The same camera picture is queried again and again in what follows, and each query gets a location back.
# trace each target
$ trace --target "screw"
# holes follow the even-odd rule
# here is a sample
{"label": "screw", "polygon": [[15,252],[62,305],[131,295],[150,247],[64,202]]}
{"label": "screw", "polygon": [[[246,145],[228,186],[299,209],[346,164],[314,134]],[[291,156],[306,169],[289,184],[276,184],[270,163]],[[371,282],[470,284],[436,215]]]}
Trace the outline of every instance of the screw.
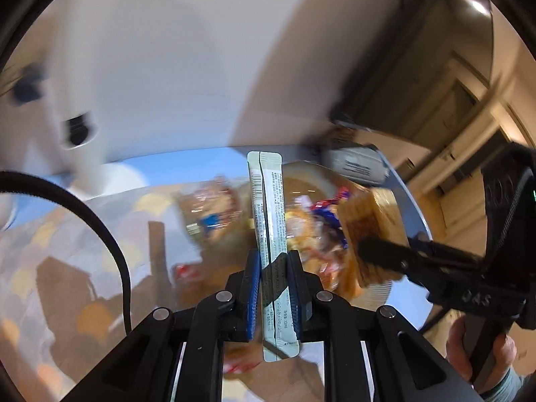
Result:
{"label": "screw", "polygon": [[220,302],[229,302],[232,299],[232,293],[228,290],[218,291],[216,293],[216,299]]}
{"label": "screw", "polygon": [[330,302],[333,299],[333,293],[327,290],[321,290],[316,294],[316,298],[322,302]]}
{"label": "screw", "polygon": [[430,238],[428,237],[428,234],[426,234],[424,231],[419,231],[417,235],[415,236],[417,240],[420,240],[421,242],[429,242]]}
{"label": "screw", "polygon": [[380,308],[380,314],[387,319],[392,319],[394,316],[397,315],[397,310],[395,310],[391,306],[383,306]]}
{"label": "screw", "polygon": [[167,308],[157,308],[153,311],[153,319],[156,321],[165,321],[170,316]]}

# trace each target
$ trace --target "black cable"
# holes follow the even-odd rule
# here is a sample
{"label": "black cable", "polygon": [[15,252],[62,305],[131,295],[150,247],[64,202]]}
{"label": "black cable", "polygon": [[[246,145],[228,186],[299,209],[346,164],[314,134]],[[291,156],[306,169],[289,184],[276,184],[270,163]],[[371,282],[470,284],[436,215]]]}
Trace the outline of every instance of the black cable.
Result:
{"label": "black cable", "polygon": [[127,261],[119,245],[100,218],[82,201],[65,189],[33,175],[18,172],[0,172],[0,193],[22,193],[43,198],[65,207],[82,219],[103,241],[115,260],[123,289],[123,323],[125,332],[132,331],[130,321],[130,274]]}
{"label": "black cable", "polygon": [[447,313],[451,310],[451,308],[442,308],[439,313],[437,313],[435,316],[432,317],[428,322],[425,322],[422,328],[419,330],[421,334],[426,334],[428,331],[430,331],[434,326],[436,326],[439,321],[447,315]]}
{"label": "black cable", "polygon": [[497,256],[500,249],[502,248],[503,244],[505,243],[506,236],[508,234],[508,229],[510,228],[510,224],[512,223],[512,219],[514,218],[514,215],[516,213],[519,200],[521,199],[521,195],[523,194],[525,186],[527,185],[527,183],[529,182],[531,178],[534,178],[534,173],[532,172],[531,168],[526,167],[521,175],[521,178],[519,178],[519,182],[517,183],[516,191],[514,192],[514,196],[510,204],[510,209],[508,210],[508,214],[506,216],[505,226],[503,226],[503,229],[500,232],[497,245],[495,246],[495,249],[490,255],[488,256],[486,255],[484,261],[482,262],[482,267],[480,270],[481,273],[484,273],[489,269],[489,267],[494,262],[495,257]]}

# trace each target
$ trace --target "light fixture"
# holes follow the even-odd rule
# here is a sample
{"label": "light fixture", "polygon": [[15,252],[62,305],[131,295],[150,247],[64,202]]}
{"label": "light fixture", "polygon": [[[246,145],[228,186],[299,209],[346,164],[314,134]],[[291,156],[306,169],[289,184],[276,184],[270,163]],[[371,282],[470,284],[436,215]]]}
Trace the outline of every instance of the light fixture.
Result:
{"label": "light fixture", "polygon": [[490,16],[489,10],[477,0],[465,0],[474,10],[484,16]]}

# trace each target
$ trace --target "barcode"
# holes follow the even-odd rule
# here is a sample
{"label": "barcode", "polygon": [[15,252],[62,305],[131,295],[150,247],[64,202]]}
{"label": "barcode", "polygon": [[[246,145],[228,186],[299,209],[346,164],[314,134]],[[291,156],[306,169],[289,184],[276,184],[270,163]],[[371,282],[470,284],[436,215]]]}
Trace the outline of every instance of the barcode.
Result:
{"label": "barcode", "polygon": [[253,199],[263,198],[263,179],[260,175],[251,175],[251,193]]}
{"label": "barcode", "polygon": [[346,161],[346,164],[343,168],[345,171],[355,172],[358,174],[366,175],[367,177],[371,176],[371,169],[367,166],[363,166],[359,163]]}

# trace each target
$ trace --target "sleeve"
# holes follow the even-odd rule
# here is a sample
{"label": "sleeve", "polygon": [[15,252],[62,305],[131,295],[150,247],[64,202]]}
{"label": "sleeve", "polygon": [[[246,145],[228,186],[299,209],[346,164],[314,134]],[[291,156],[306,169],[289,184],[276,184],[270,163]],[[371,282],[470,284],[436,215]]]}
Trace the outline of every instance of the sleeve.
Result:
{"label": "sleeve", "polygon": [[512,402],[523,384],[531,377],[518,376],[512,367],[499,384],[489,391],[481,394],[486,402]]}

